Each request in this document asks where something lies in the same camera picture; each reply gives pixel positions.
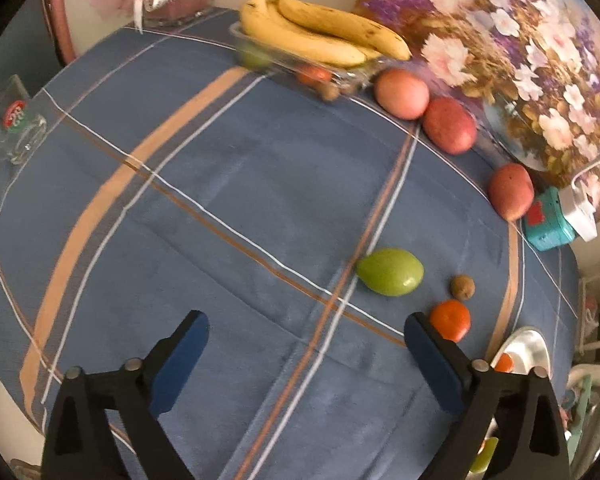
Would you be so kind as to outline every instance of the metal bowl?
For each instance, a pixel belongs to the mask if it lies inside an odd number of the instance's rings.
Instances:
[[[495,366],[502,356],[507,353],[513,359],[513,373],[527,375],[533,367],[541,366],[552,377],[551,357],[544,337],[532,326],[523,326],[516,330],[500,347],[491,361]]]

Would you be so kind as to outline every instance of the painting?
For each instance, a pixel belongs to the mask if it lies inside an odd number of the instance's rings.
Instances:
[[[549,183],[598,156],[600,20],[584,0],[358,0],[355,12],[403,35],[408,68]],[[600,168],[583,184],[600,220]]]

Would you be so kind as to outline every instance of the green fruit in bowl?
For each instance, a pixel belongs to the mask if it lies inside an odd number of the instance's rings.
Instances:
[[[420,285],[424,267],[409,251],[387,248],[362,258],[356,272],[372,291],[384,296],[402,296]]]
[[[475,458],[474,463],[469,468],[469,471],[477,474],[487,471],[489,464],[491,463],[491,459],[493,458],[493,454],[496,452],[497,445],[498,439],[494,436],[485,440],[482,451],[478,453],[478,456]]]
[[[254,72],[266,70],[271,65],[269,54],[252,43],[243,44],[238,49],[238,55],[240,64]]]

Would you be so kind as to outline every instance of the red logo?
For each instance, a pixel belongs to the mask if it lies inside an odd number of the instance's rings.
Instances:
[[[529,225],[529,227],[533,227],[540,225],[542,222],[544,222],[544,220],[545,218],[544,214],[542,213],[542,202],[537,200],[526,213],[526,224]]]
[[[25,106],[24,101],[14,101],[9,105],[2,118],[2,124],[4,124],[5,128],[13,128],[20,125],[20,122],[24,118]]]

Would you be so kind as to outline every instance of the turquoise container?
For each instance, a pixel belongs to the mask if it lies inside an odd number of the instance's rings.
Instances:
[[[550,187],[536,197],[522,226],[526,239],[538,251],[548,251],[576,239],[576,231],[562,214],[556,187]]]

